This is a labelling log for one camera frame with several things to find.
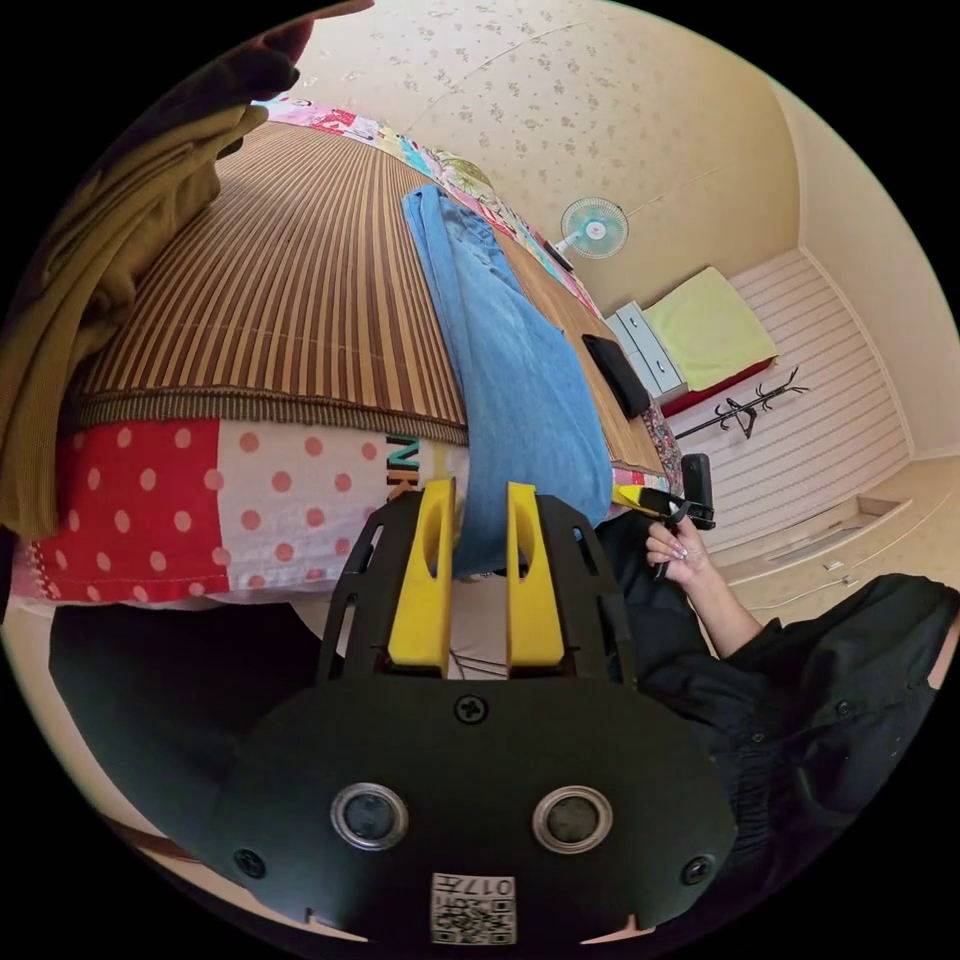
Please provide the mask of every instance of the camera lens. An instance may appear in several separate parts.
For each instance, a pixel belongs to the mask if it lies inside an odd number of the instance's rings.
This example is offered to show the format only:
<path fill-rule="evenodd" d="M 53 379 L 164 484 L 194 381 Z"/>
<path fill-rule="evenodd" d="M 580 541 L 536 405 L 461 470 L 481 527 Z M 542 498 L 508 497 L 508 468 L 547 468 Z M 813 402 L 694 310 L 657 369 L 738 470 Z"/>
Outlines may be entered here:
<path fill-rule="evenodd" d="M 613 824 L 613 810 L 591 787 L 561 787 L 547 794 L 533 813 L 533 833 L 554 853 L 584 853 L 602 843 Z"/>
<path fill-rule="evenodd" d="M 407 832 L 403 801 L 377 783 L 355 783 L 341 790 L 330 818 L 337 833 L 360 850 L 386 850 Z"/>

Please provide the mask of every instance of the drawer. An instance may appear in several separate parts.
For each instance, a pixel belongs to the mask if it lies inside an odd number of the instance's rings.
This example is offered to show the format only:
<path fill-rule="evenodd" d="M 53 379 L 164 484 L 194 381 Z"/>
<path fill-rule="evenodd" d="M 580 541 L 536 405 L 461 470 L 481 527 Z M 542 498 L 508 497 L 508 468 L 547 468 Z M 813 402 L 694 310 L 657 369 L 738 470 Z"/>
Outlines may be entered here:
<path fill-rule="evenodd" d="M 634 342 L 633 337 L 627 333 L 627 328 L 616 314 L 612 317 L 607 317 L 603 322 L 613 331 L 616 338 L 620 341 L 620 346 L 623 347 L 623 352 L 628 357 L 640 349 Z"/>
<path fill-rule="evenodd" d="M 630 361 L 630 366 L 633 367 L 633 372 L 643 384 L 643 389 L 646 390 L 654 400 L 659 400 L 662 393 L 660 390 L 660 384 L 657 382 L 657 378 L 653 375 L 653 371 L 650 369 L 650 364 L 643 359 L 643 354 L 634 348 L 633 353 L 627 354 L 627 360 Z"/>
<path fill-rule="evenodd" d="M 674 367 L 666 350 L 663 349 L 657 335 L 647 326 L 643 314 L 636 304 L 628 303 L 617 311 L 617 317 L 626 335 L 633 341 L 634 351 L 643 354 L 643 358 L 659 386 L 657 396 L 675 390 L 683 383 L 683 377 Z"/>

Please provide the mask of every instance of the screw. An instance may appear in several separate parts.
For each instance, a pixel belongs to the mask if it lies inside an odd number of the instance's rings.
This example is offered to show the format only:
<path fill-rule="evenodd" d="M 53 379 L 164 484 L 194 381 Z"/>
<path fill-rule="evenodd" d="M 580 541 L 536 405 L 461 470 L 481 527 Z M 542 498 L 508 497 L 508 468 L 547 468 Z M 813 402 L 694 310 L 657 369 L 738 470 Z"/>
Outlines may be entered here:
<path fill-rule="evenodd" d="M 453 712 L 461 723 L 483 723 L 487 716 L 487 704 L 470 693 L 454 704 Z"/>
<path fill-rule="evenodd" d="M 688 887 L 703 883 L 713 873 L 713 863 L 709 857 L 694 857 L 680 874 L 680 879 Z"/>
<path fill-rule="evenodd" d="M 266 864 L 252 850 L 237 850 L 233 855 L 233 861 L 251 880 L 260 880 L 267 873 Z"/>

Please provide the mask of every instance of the coat rack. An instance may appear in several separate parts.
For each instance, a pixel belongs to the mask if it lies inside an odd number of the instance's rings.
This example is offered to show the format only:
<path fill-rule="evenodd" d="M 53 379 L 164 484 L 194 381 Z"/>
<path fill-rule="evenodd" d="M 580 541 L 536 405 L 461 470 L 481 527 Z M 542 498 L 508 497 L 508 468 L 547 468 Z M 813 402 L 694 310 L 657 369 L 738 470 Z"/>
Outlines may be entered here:
<path fill-rule="evenodd" d="M 755 399 L 751 400 L 749 403 L 737 403 L 736 400 L 731 400 L 727 397 L 727 409 L 723 409 L 723 404 L 718 404 L 716 407 L 717 415 L 712 420 L 707 420 L 704 423 L 701 423 L 699 426 L 693 427 L 690 430 L 684 430 L 683 433 L 678 433 L 676 435 L 677 440 L 682 440 L 684 437 L 689 437 L 691 433 L 697 433 L 700 430 L 706 430 L 707 427 L 712 427 L 715 423 L 720 424 L 721 430 L 730 429 L 730 420 L 736 420 L 737 426 L 743 431 L 743 436 L 745 439 L 749 440 L 753 435 L 753 424 L 757 419 L 757 407 L 760 407 L 763 410 L 771 410 L 770 401 L 774 397 L 782 397 L 785 393 L 809 393 L 809 387 L 797 387 L 793 384 L 793 379 L 797 375 L 799 367 L 793 368 L 793 373 L 790 374 L 790 378 L 786 383 L 781 384 L 779 387 L 775 387 L 773 390 L 769 390 L 766 393 L 763 392 L 763 384 L 761 383 L 757 387 L 757 396 Z M 740 419 L 741 415 L 746 416 L 747 422 L 744 423 Z"/>

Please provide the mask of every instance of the black shirt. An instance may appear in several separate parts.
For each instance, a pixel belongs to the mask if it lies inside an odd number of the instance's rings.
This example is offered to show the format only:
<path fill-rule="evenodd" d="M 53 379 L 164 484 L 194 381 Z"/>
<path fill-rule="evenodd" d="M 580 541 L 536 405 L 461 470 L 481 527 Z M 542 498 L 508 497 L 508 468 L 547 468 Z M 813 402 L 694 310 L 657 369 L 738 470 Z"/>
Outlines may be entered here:
<path fill-rule="evenodd" d="M 631 514 L 598 530 L 627 600 L 638 685 L 690 721 L 739 826 L 698 904 L 642 938 L 644 952 L 656 952 L 782 887 L 873 799 L 936 696 L 927 678 L 960 593 L 882 576 L 814 620 L 772 620 L 719 660 L 683 591 L 653 582 L 643 556 L 648 523 Z"/>

